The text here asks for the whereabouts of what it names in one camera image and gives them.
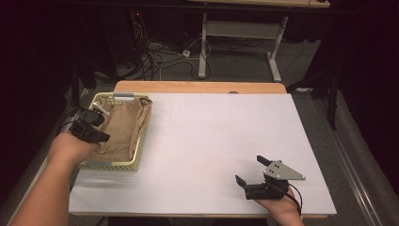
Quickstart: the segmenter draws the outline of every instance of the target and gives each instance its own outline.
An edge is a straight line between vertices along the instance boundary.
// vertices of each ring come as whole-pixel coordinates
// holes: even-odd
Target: white tabletop
[[[302,194],[304,216],[336,214],[291,95],[150,95],[152,117],[138,172],[81,170],[70,212],[264,217],[267,211],[246,200],[234,177],[261,183],[264,166],[256,155],[262,155],[307,177],[290,181]]]

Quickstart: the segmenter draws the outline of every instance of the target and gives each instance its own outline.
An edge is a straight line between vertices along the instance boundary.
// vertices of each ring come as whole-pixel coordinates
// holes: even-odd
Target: wicker basket
[[[124,105],[126,102],[133,100],[134,98],[146,97],[149,98],[146,94],[133,94],[133,93],[114,93],[114,92],[100,92],[98,93],[93,101],[89,109],[94,107],[94,103],[96,103],[100,98],[105,98],[108,103],[111,105]],[[129,171],[137,171],[140,163],[140,158],[143,150],[144,140],[146,136],[147,128],[145,128],[143,134],[138,139],[136,143],[135,153],[133,155],[133,159],[129,162],[102,162],[102,161],[86,161],[78,165],[78,168],[81,170],[129,170]]]

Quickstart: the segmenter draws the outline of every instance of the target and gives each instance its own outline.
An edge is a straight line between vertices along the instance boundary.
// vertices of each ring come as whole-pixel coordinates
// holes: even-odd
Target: wooden table edge
[[[187,81],[120,81],[115,92],[168,92],[168,93],[287,93],[280,83],[241,82],[187,82]]]
[[[254,5],[254,6],[270,6],[270,7],[297,7],[297,8],[329,8],[330,3],[327,0],[326,2],[319,2],[317,0],[311,1],[272,1],[272,0],[188,0],[190,2],[199,2],[199,3],[219,3],[219,4],[236,4],[236,5]]]
[[[264,215],[222,215],[222,214],[133,214],[133,213],[106,213],[106,212],[71,212],[79,217],[141,217],[141,218],[271,218]],[[303,218],[328,218],[328,215],[302,215]]]

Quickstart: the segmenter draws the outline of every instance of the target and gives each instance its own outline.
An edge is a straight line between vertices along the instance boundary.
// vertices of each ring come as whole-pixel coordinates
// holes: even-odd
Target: table
[[[246,200],[234,177],[260,183],[264,166],[257,154],[307,176],[291,182],[304,198],[305,218],[336,214],[282,84],[124,81],[115,87],[143,91],[153,109],[138,172],[81,170],[71,193],[73,214],[264,218],[267,211]]]
[[[321,3],[317,0],[189,0],[193,2],[202,2],[222,4],[241,4],[257,6],[274,6],[289,8],[329,8],[329,2]],[[276,54],[279,50],[279,44],[287,25],[288,16],[283,16],[280,24],[259,24],[259,23],[241,23],[241,22],[223,22],[208,20],[207,13],[203,13],[202,19],[202,37],[201,37],[201,56],[199,56],[199,77],[206,76],[206,37],[207,36],[225,36],[225,37],[244,37],[256,39],[275,40],[273,50],[267,52],[267,62],[270,72],[275,82],[281,82],[279,69],[276,63]]]

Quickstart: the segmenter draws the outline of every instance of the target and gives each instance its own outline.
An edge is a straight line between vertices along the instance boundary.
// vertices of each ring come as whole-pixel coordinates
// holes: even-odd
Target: gray floor
[[[239,81],[239,82],[272,82],[271,72],[265,61],[265,51],[270,51],[272,41],[267,40],[259,44],[256,41],[235,45],[230,49],[220,42],[211,42],[212,52],[208,58],[211,76],[208,81]],[[288,86],[300,80],[311,63],[312,56],[317,50],[316,43],[283,43],[279,49],[277,62],[282,76],[282,84]],[[163,60],[178,57],[170,54],[172,50],[163,48]],[[192,51],[190,57],[198,57]],[[189,62],[193,73],[197,72],[198,61],[180,60]],[[120,73],[126,71],[120,67]],[[162,69],[154,75],[153,80],[193,80],[190,76],[191,66],[184,63],[168,69]],[[82,101],[90,100],[93,93],[110,91],[115,84],[99,81],[95,90],[89,90]],[[356,124],[353,122],[340,94],[337,109],[337,131],[332,131],[326,123],[325,105],[323,100],[312,100],[309,91],[293,93],[295,105],[303,122],[308,139],[314,150],[317,161],[330,188],[331,197],[338,214],[324,219],[305,219],[306,225],[399,225],[396,216],[399,213],[397,196],[393,193],[385,176],[370,154],[367,145],[361,138]],[[48,141],[43,144],[41,151],[28,167],[20,183],[15,187],[0,215],[0,225],[7,225],[22,196],[34,179],[36,172],[46,155]],[[70,225],[107,225],[104,218],[70,217]],[[209,225],[210,219],[175,218],[172,225]]]

